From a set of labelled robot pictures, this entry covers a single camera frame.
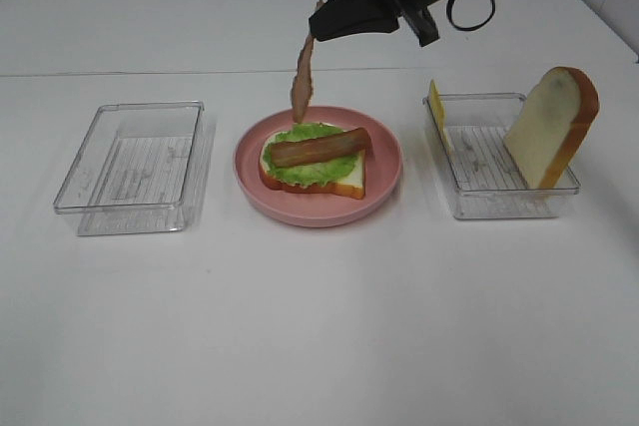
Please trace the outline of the bacon strip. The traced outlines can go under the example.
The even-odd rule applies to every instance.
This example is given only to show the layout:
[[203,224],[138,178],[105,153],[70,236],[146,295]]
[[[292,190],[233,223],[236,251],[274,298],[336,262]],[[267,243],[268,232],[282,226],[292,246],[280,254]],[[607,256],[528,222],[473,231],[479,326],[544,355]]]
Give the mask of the bacon strip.
[[364,128],[298,142],[278,142],[270,145],[272,162],[278,168],[323,163],[362,150],[372,150],[371,137]]
[[309,107],[314,87],[312,78],[312,55],[315,37],[308,32],[297,60],[297,70],[290,91],[293,121],[302,123]]

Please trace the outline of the yellow cheese slice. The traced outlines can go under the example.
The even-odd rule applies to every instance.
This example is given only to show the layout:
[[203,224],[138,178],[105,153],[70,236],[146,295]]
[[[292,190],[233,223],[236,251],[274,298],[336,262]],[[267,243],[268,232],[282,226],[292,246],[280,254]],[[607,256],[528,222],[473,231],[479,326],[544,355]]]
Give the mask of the yellow cheese slice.
[[443,148],[445,152],[450,155],[454,151],[454,148],[452,147],[448,132],[446,130],[446,112],[433,79],[431,79],[429,82],[429,89],[426,100]]

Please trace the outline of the green lettuce leaf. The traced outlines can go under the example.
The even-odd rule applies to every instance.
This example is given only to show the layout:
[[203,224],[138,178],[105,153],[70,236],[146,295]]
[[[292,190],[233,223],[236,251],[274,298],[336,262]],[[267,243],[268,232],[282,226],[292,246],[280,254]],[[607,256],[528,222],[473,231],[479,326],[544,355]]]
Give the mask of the green lettuce leaf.
[[332,159],[323,163],[300,165],[290,168],[275,167],[270,153],[270,145],[278,142],[298,142],[341,133],[342,128],[333,124],[294,124],[288,131],[273,133],[268,137],[260,153],[260,167],[269,178],[291,187],[308,189],[312,186],[325,187],[329,183],[362,187],[364,183],[365,151]]

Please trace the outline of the bread slice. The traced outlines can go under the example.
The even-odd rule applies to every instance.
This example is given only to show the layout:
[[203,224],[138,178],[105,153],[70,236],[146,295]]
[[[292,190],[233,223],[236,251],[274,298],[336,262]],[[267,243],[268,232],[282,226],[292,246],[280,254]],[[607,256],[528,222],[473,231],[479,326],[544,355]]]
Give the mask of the bread slice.
[[294,124],[288,131],[273,133],[259,154],[259,174],[271,190],[295,194],[332,194],[361,200],[365,196],[366,151],[334,158],[322,163],[276,167],[271,159],[271,144],[299,142],[342,133],[333,124]]
[[598,93],[583,71],[559,66],[543,75],[503,140],[529,188],[554,188],[598,112]]

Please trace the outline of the pink round plate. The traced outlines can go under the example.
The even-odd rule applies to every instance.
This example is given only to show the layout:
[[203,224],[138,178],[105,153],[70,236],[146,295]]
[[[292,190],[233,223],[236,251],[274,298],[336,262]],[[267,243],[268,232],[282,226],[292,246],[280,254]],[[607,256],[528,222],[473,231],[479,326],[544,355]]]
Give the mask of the pink round plate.
[[389,198],[402,171],[402,151],[393,132],[364,113],[342,107],[311,106],[306,120],[368,131],[373,154],[365,158],[364,197],[355,200],[332,194],[286,193],[271,190],[262,182],[260,152],[268,137],[292,127],[292,113],[286,110],[254,124],[237,143],[234,170],[250,204],[271,218],[304,227],[338,226],[374,213]]

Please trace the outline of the right clear plastic tray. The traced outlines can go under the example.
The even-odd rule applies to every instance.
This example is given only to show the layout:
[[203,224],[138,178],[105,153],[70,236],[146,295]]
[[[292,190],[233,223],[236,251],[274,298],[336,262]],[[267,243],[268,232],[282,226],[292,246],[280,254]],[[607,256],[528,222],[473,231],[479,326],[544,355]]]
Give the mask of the right clear plastic tray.
[[503,146],[525,101],[520,93],[442,94],[443,126],[423,99],[426,137],[453,217],[553,218],[580,192],[565,170],[552,190],[532,190]]

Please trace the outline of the clear plastic tray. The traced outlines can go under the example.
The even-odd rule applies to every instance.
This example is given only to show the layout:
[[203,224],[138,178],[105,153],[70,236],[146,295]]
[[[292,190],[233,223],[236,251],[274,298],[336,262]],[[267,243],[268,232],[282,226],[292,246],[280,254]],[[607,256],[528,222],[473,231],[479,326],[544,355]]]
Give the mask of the clear plastic tray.
[[580,192],[565,170],[552,190],[532,190],[503,146],[525,101],[520,93],[442,94],[443,126],[423,99],[426,137],[453,217],[553,218]]
[[199,101],[100,107],[55,214],[78,236],[189,228],[201,216],[215,129]]

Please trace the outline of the left clear plastic tray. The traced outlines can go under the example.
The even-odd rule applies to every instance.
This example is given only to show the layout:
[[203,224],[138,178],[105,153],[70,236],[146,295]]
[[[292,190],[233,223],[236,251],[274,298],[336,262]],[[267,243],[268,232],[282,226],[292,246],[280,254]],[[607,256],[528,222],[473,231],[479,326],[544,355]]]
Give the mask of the left clear plastic tray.
[[55,214],[78,236],[189,228],[201,216],[215,129],[199,101],[100,107]]

